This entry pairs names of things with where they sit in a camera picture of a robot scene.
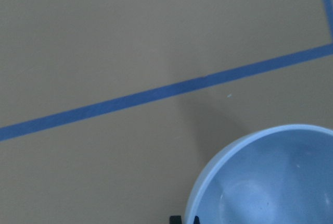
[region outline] tan floor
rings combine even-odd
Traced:
[[[0,0],[0,127],[331,42],[322,0]],[[221,148],[333,128],[327,56],[0,143],[1,223],[168,223]]]

